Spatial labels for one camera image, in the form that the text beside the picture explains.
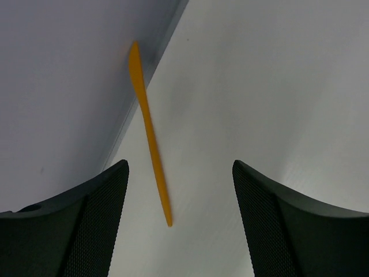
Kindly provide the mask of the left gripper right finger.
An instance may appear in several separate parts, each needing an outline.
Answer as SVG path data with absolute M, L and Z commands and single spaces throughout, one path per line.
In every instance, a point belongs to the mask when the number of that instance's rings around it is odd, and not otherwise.
M 368 214 L 327 204 L 232 166 L 255 276 L 367 276 Z

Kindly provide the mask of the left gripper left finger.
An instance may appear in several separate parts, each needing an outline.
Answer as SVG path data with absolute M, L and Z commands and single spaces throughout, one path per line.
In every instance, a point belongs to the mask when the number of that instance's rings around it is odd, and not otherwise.
M 120 160 L 17 212 L 1 213 L 1 276 L 107 276 L 129 178 Z

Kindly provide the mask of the orange plastic fork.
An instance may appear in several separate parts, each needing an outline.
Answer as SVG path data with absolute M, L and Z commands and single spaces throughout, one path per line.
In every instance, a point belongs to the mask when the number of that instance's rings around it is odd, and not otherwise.
M 157 184 L 157 190 L 159 193 L 159 198 L 161 201 L 161 206 L 164 212 L 165 220 L 168 227 L 172 227 L 173 218 L 171 211 L 170 197 L 167 189 L 167 183 L 165 179 L 163 164 L 161 162 L 161 156 L 159 148 L 157 145 L 155 130 L 152 122 L 152 117 L 150 114 L 150 108 L 148 103 L 148 97 L 146 94 L 146 87 L 144 81 L 144 73 L 142 69 L 142 61 L 140 48 L 137 41 L 132 43 L 129 52 L 129 75 L 131 83 L 134 88 L 134 92 L 140 109 L 142 112 L 142 117 L 144 120 L 144 126 L 146 131 L 146 137 L 148 141 L 148 147 L 150 152 L 150 157 L 153 166 L 153 172 L 155 175 L 155 180 Z

